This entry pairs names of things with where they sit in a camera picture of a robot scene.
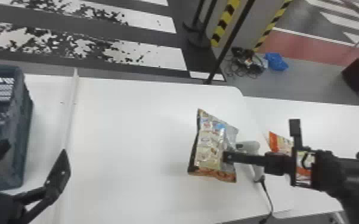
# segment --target yellow and black striped pole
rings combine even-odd
[[[227,6],[225,7],[224,12],[222,13],[221,19],[218,22],[216,31],[212,36],[212,46],[218,46],[221,38],[225,34],[225,29],[233,19],[235,10],[238,8],[240,0],[228,0]]]
[[[263,42],[266,40],[267,36],[270,34],[271,30],[274,28],[276,23],[279,21],[280,17],[285,13],[287,7],[291,4],[292,0],[285,0],[281,8],[276,12],[274,18],[271,20],[271,23],[264,30],[263,35],[260,37],[258,43],[255,45],[253,51],[258,52],[259,48],[262,46]]]

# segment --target white table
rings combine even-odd
[[[187,174],[198,108],[238,127],[239,141],[269,150],[236,88],[80,78],[60,223],[201,224],[267,214],[250,166],[236,167],[235,184]],[[292,208],[287,184],[268,180],[276,211]]]
[[[359,151],[359,106],[245,97],[245,105],[267,136],[272,131],[289,137],[288,120],[301,119],[304,145],[331,150],[338,157],[355,158]],[[293,188],[295,207],[277,218],[341,211],[334,198],[322,192]]]
[[[42,186],[61,151],[63,124],[67,117],[67,104],[72,91],[72,78],[27,74],[25,82],[33,101],[24,184],[6,191],[17,194]],[[52,223],[51,206],[32,223]]]

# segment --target dark blue plastic crate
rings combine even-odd
[[[0,65],[0,139],[11,144],[0,162],[0,190],[22,186],[32,108],[20,68]]]

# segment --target food package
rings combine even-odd
[[[268,137],[269,146],[272,152],[283,153],[285,155],[292,156],[293,141],[272,132],[268,133]],[[310,181],[311,178],[310,170],[304,169],[302,167],[301,161],[305,154],[305,151],[298,151],[297,153],[296,179],[300,182]],[[313,159],[314,158],[312,157],[307,157],[306,163],[311,164]]]
[[[193,144],[188,173],[236,182],[234,164],[223,163],[224,151],[236,150],[238,129],[198,109],[197,135]]]

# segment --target blue plastic bag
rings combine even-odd
[[[266,53],[264,59],[268,61],[268,66],[276,71],[284,71],[289,67],[279,53]]]

